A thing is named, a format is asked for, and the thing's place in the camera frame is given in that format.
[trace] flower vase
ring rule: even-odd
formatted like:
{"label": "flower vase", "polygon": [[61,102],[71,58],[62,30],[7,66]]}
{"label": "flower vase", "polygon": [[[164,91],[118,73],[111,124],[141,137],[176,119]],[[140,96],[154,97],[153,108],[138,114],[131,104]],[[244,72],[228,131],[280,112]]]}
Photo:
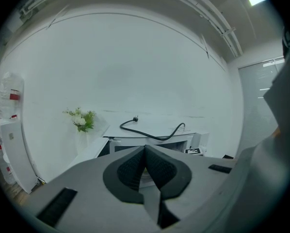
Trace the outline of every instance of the flower vase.
{"label": "flower vase", "polygon": [[80,154],[86,147],[88,147],[88,141],[87,141],[87,133],[84,131],[78,131],[76,129],[76,151],[77,154]]}
{"label": "flower vase", "polygon": [[88,129],[87,132],[87,145],[91,145],[91,143],[97,138],[95,131],[93,129]]}

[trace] green leaves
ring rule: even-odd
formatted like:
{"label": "green leaves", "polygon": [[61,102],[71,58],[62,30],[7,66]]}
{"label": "green leaves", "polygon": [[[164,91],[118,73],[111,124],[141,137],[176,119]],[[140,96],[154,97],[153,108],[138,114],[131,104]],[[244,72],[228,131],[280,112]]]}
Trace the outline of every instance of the green leaves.
{"label": "green leaves", "polygon": [[78,107],[75,111],[70,111],[68,108],[66,111],[63,111],[65,114],[69,114],[73,120],[73,124],[77,127],[78,131],[88,132],[88,129],[93,129],[94,124],[94,116],[95,113],[93,111],[88,111],[87,113],[82,113],[81,108]]}

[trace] white cabinet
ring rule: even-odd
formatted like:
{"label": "white cabinet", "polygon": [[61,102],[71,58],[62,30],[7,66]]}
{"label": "white cabinet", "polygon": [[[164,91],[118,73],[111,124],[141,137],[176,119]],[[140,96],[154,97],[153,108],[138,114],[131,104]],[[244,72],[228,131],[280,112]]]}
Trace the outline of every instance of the white cabinet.
{"label": "white cabinet", "polygon": [[25,150],[21,122],[18,119],[0,119],[0,138],[5,160],[13,171],[13,176],[21,188],[31,193],[37,177]]}
{"label": "white cabinet", "polygon": [[[166,128],[164,130],[154,129],[144,132],[159,137],[166,137],[169,136],[173,130],[174,129]],[[144,145],[159,145],[168,149],[184,152],[185,149],[198,147],[201,147],[202,151],[206,151],[209,133],[197,132],[193,129],[179,128],[175,135],[170,139],[159,141],[138,133],[122,130],[119,127],[112,128],[110,126],[104,133],[104,137],[110,139],[110,154],[130,147]]]}

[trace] gray panel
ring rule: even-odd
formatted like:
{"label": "gray panel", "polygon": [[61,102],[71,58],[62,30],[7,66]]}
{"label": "gray panel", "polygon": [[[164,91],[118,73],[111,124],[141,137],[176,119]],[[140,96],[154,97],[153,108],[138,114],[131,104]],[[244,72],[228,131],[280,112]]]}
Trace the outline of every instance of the gray panel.
{"label": "gray panel", "polygon": [[144,207],[150,217],[157,223],[160,205],[160,191],[155,186],[140,188],[139,193],[144,196]]}
{"label": "gray panel", "polygon": [[244,150],[228,177],[211,197],[187,217],[164,230],[168,233],[225,232],[226,220],[246,181],[254,149]]}
{"label": "gray panel", "polygon": [[167,208],[177,218],[183,219],[190,213],[198,210],[206,203],[213,193],[222,185],[229,174],[214,171],[208,167],[212,164],[234,167],[236,161],[230,159],[218,159],[191,154],[169,151],[159,146],[155,149],[185,163],[192,172],[192,180],[183,193],[175,198],[166,200]]}
{"label": "gray panel", "polygon": [[290,183],[290,53],[265,99],[280,133],[256,147],[247,182],[230,214],[226,229],[230,233],[249,231],[260,223],[273,212]]}
{"label": "gray panel", "polygon": [[41,187],[30,197],[26,209],[36,215],[67,187],[78,191],[58,222],[56,229],[66,232],[153,232],[159,229],[142,204],[119,201],[106,188],[103,171],[131,149],[82,162]]}

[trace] ceiling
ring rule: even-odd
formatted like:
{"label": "ceiling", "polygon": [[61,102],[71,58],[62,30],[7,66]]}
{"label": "ceiling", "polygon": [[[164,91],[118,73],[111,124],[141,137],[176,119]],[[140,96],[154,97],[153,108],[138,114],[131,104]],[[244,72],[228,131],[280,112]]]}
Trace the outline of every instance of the ceiling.
{"label": "ceiling", "polygon": [[224,15],[245,51],[281,38],[283,22],[270,1],[251,6],[248,0],[210,0]]}

